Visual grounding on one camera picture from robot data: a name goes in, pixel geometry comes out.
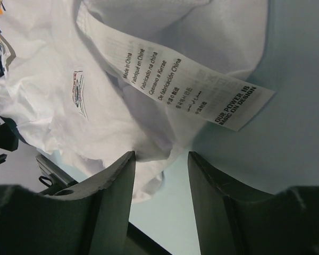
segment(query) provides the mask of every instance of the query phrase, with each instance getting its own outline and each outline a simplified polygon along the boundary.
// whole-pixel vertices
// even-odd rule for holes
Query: clothing care label
[[[110,28],[91,16],[84,5],[77,24],[124,81],[178,111],[238,131],[274,94],[172,49]]]

